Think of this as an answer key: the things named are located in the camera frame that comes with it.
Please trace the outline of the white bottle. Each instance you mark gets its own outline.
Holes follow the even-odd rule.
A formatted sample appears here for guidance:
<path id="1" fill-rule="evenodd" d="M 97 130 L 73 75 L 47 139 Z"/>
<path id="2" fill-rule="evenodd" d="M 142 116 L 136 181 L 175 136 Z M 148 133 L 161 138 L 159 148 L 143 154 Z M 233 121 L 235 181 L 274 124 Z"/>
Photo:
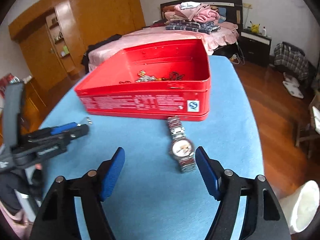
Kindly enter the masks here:
<path id="1" fill-rule="evenodd" d="M 267 30 L 266 30 L 265 27 L 262 28 L 261 34 L 262 34 L 263 37 L 267 36 Z"/>

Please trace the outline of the small wooden stool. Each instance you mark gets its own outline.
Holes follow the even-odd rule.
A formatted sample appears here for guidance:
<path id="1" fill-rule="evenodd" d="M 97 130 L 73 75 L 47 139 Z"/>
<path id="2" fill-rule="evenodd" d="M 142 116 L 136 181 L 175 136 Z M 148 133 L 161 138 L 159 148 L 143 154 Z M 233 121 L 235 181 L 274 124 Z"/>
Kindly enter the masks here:
<path id="1" fill-rule="evenodd" d="M 312 102 L 308 107 L 310 113 L 310 122 L 305 126 L 303 126 L 299 122 L 297 126 L 295 146 L 299 147 L 302 142 L 308 142 L 308 159 L 312 157 L 315 141 L 319 139 L 319 134 L 315 130 L 314 120 L 312 116 L 312 106 L 315 106 L 319 110 L 319 91 L 316 92 Z"/>

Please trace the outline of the wooden wardrobe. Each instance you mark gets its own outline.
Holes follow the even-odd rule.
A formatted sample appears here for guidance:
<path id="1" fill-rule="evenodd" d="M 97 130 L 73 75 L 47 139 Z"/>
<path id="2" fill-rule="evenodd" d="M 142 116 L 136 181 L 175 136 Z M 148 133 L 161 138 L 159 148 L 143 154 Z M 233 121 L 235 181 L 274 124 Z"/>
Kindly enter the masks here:
<path id="1" fill-rule="evenodd" d="M 88 46 L 145 25 L 140 0 L 39 0 L 8 26 L 42 90 L 83 70 Z"/>

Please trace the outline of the blue table cloth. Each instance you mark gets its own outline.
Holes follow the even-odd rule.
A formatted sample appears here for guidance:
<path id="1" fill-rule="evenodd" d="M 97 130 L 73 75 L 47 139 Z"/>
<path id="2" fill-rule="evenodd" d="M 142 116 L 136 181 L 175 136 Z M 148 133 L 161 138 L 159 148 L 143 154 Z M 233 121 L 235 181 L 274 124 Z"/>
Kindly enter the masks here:
<path id="1" fill-rule="evenodd" d="M 257 124 L 245 90 L 230 61 L 209 58 L 210 111 L 206 120 L 184 121 L 186 136 L 210 158 L 237 175 L 264 172 Z M 218 202 L 199 170 L 182 173 L 170 155 L 166 120 L 91 116 L 88 135 L 66 153 L 43 164 L 44 189 L 54 179 L 79 178 L 125 150 L 125 164 L 103 209 L 116 239 L 204 239 Z"/>

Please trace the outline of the red metal tin box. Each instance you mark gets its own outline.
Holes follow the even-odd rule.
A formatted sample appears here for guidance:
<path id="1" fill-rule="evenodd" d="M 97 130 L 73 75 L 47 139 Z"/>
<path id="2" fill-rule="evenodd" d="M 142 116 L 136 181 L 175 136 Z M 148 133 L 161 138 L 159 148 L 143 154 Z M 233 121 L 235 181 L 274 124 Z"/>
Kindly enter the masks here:
<path id="1" fill-rule="evenodd" d="M 139 78 L 144 70 L 146 77 Z M 132 83 L 120 85 L 119 81 Z M 201 40 L 171 40 L 125 48 L 91 71 L 75 87 L 90 114 L 203 121 L 211 89 Z"/>

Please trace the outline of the black nightstand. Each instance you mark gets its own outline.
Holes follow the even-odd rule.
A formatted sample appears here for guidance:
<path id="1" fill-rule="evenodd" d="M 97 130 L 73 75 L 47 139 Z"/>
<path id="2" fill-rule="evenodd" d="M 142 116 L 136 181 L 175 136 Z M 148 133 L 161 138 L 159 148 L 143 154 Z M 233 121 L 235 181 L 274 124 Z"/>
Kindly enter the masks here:
<path id="1" fill-rule="evenodd" d="M 242 29 L 239 45 L 246 61 L 267 67 L 270 62 L 272 38 Z"/>

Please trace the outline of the bed with pink cover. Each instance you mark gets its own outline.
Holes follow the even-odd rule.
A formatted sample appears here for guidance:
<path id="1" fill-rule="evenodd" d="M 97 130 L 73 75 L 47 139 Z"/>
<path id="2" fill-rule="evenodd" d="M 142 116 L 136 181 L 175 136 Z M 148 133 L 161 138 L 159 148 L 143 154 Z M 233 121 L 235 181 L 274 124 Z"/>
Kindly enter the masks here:
<path id="1" fill-rule="evenodd" d="M 103 42 L 89 46 L 86 55 L 82 58 L 82 64 L 89 73 L 101 65 L 116 52 L 134 46 L 150 44 L 154 42 L 200 39 L 208 55 L 213 55 L 214 51 L 221 47 L 236 43 L 242 24 L 242 0 L 191 0 L 193 2 L 208 3 L 222 8 L 226 12 L 226 20 L 220 23 L 220 29 L 211 34 L 196 33 L 192 31 L 167 30 L 165 26 L 152 25 L 142 30 L 134 31 L 126 35 L 113 35 Z"/>

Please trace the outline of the pile of folded clothes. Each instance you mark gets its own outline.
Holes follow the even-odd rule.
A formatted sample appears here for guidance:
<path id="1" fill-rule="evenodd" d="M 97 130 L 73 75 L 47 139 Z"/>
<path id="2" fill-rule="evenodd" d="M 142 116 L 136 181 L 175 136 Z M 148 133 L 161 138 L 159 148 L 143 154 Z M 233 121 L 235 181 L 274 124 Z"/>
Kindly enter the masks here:
<path id="1" fill-rule="evenodd" d="M 211 34 L 220 29 L 219 24 L 225 22 L 226 12 L 215 5 L 200 2 L 182 2 L 162 9 L 167 30 L 192 31 Z"/>

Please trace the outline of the white box on stool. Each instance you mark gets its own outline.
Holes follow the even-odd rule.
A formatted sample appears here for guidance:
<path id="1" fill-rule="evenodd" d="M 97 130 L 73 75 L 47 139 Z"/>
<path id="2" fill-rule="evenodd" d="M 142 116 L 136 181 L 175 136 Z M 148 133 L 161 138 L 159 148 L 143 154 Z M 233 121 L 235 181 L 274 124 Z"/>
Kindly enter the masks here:
<path id="1" fill-rule="evenodd" d="M 312 106 L 312 116 L 314 120 L 315 130 L 318 134 L 320 134 L 320 111 Z"/>

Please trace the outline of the wall power socket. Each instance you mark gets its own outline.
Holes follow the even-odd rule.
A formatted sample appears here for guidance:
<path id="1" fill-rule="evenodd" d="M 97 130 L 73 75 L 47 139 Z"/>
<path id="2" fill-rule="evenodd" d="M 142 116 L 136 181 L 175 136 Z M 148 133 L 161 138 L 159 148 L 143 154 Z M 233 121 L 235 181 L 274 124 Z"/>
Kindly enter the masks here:
<path id="1" fill-rule="evenodd" d="M 243 5 L 242 5 L 244 8 L 247 8 L 247 9 L 252 9 L 253 8 L 253 6 L 251 5 L 251 4 L 249 4 L 249 3 L 243 3 Z"/>

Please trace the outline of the silver wristwatch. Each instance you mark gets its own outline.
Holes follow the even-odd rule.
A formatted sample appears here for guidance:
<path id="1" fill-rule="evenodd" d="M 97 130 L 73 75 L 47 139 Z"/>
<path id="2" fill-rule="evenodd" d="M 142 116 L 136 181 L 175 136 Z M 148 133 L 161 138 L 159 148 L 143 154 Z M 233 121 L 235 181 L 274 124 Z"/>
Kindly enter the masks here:
<path id="1" fill-rule="evenodd" d="M 178 162 L 182 173 L 194 170 L 196 166 L 194 159 L 195 146 L 187 138 L 180 118 L 178 116 L 171 116 L 167 118 L 167 122 L 172 136 L 170 155 Z"/>

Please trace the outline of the yellow pikachu toy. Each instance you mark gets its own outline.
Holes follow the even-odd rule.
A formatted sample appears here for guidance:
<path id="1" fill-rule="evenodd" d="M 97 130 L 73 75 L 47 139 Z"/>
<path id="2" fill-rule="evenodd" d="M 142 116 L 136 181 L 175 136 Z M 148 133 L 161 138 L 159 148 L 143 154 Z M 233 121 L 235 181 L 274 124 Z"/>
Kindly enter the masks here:
<path id="1" fill-rule="evenodd" d="M 255 24 L 255 23 L 251 23 L 251 27 L 250 27 L 250 30 L 252 33 L 259 33 L 259 28 L 260 28 L 260 24 Z"/>

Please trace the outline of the white paper roll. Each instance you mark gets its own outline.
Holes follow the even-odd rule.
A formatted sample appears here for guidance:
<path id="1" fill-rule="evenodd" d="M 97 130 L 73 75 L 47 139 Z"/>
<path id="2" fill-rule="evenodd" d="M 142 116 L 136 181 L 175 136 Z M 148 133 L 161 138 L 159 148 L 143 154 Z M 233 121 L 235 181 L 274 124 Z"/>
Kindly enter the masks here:
<path id="1" fill-rule="evenodd" d="M 309 180 L 296 191 L 279 200 L 291 235 L 304 231 L 319 208 L 319 185 Z"/>

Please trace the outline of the white bathroom scale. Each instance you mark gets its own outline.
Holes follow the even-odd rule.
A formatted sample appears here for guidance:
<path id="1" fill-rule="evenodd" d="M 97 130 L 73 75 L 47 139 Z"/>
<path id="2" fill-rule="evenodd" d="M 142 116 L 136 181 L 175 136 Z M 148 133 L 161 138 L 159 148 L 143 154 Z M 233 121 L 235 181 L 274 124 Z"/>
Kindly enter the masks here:
<path id="1" fill-rule="evenodd" d="M 295 98 L 303 99 L 304 95 L 299 89 L 300 84 L 298 80 L 292 75 L 287 74 L 286 72 L 283 72 L 283 77 L 283 85 L 287 89 L 288 93 Z"/>

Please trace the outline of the gold ornate pendant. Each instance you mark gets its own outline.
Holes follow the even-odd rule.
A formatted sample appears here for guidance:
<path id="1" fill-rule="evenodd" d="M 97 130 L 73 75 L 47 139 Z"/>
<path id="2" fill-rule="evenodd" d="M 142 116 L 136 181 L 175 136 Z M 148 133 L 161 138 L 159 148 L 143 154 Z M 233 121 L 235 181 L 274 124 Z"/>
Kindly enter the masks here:
<path id="1" fill-rule="evenodd" d="M 141 79 L 141 78 L 145 78 L 146 77 L 146 73 L 145 73 L 145 71 L 144 70 L 141 70 L 138 74 L 138 77 Z"/>

